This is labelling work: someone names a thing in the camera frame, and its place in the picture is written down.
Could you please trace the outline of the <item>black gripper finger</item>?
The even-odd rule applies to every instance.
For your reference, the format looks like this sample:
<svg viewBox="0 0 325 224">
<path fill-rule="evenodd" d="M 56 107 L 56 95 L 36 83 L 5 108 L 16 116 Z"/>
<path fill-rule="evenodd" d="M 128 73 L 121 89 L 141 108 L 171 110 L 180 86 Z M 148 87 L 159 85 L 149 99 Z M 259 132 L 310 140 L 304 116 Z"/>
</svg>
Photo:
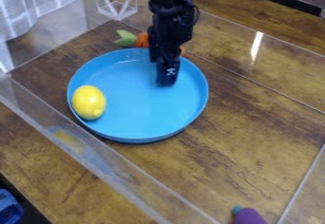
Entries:
<svg viewBox="0 0 325 224">
<path fill-rule="evenodd" d="M 180 69 L 180 60 L 159 59 L 156 62 L 156 84 L 157 86 L 172 86 L 176 83 Z"/>
</svg>

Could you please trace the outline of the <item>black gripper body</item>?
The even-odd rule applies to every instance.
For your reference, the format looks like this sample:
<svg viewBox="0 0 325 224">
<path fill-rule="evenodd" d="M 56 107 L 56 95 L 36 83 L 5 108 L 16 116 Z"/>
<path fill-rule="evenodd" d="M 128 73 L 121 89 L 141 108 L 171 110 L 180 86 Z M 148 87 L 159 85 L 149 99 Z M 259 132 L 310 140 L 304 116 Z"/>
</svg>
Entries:
<svg viewBox="0 0 325 224">
<path fill-rule="evenodd" d="M 199 11 L 191 0 L 149 0 L 152 25 L 148 27 L 148 47 L 152 62 L 176 58 L 180 45 L 191 39 Z"/>
</svg>

